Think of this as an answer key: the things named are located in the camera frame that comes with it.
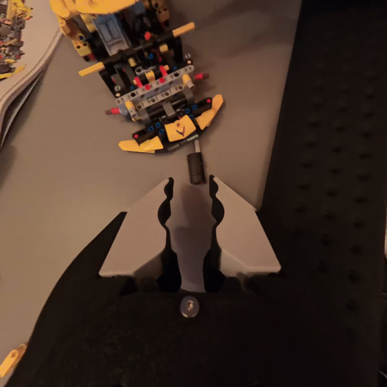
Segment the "open instruction booklet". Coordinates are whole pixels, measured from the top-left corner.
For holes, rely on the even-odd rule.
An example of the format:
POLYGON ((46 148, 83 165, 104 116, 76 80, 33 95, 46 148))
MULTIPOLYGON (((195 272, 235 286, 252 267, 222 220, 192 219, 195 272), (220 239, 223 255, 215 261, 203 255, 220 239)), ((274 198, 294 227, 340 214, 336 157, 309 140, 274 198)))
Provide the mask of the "open instruction booklet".
POLYGON ((0 147, 46 70, 61 30, 48 0, 0 1, 0 147))

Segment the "black dimpled chair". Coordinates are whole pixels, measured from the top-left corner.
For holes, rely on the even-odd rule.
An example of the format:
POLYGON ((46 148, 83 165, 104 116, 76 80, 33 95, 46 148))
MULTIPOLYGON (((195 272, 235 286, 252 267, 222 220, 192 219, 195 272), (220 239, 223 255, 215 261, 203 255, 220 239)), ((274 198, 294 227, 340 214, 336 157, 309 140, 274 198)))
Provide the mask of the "black dimpled chair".
POLYGON ((386 1, 303 1, 261 207, 282 265, 285 386, 377 386, 386 1))

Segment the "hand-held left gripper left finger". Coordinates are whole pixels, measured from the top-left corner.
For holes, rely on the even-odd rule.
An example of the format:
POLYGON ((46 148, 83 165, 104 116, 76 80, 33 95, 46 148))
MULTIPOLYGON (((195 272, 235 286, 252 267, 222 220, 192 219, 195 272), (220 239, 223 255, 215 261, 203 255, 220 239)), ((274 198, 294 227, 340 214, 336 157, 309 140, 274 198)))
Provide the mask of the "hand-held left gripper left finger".
POLYGON ((172 178, 163 180, 130 207, 99 270, 101 277, 158 278, 162 274, 167 231, 159 210, 173 183, 172 178))

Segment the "black toy axle connector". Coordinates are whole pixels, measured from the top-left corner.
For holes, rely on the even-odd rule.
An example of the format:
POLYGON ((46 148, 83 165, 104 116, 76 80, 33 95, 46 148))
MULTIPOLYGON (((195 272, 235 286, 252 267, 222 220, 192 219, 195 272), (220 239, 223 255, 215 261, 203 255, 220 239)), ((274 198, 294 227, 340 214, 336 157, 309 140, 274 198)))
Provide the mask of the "black toy axle connector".
POLYGON ((190 183, 193 185, 205 184, 204 161, 201 152, 187 155, 190 183))

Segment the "yellow angled toy brick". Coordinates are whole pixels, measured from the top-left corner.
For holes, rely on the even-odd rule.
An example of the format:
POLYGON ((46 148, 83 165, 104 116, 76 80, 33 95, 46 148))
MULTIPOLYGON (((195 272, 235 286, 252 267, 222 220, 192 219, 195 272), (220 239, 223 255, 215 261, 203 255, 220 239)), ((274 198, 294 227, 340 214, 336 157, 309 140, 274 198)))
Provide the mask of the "yellow angled toy brick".
POLYGON ((22 359, 23 355, 26 352, 28 344, 22 343, 17 348, 11 350, 5 359, 2 361, 0 365, 0 378, 5 378, 8 374, 10 374, 17 364, 22 359))

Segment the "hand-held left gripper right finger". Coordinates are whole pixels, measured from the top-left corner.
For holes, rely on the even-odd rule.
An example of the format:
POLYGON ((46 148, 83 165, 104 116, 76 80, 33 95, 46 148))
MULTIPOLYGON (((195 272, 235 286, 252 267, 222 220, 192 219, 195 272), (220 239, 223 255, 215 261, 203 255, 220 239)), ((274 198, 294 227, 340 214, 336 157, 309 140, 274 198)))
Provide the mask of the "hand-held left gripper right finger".
POLYGON ((237 278, 278 273, 281 264, 253 205, 218 177, 210 176, 209 187, 215 220, 210 268, 225 277, 237 278))

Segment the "yellow toy brick car model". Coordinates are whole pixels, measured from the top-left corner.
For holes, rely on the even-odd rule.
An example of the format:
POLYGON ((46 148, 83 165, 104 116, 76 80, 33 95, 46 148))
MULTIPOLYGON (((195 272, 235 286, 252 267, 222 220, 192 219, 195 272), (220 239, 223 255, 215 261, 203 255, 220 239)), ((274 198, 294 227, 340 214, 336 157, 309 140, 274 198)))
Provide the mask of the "yellow toy brick car model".
POLYGON ((207 130, 222 107, 222 95, 195 100, 196 73, 181 37, 195 29, 190 22, 170 28, 167 1, 51 0, 59 27, 78 54, 92 65, 80 70, 98 74, 115 98, 106 115, 121 115, 143 125, 119 143, 127 152, 171 152, 207 130))

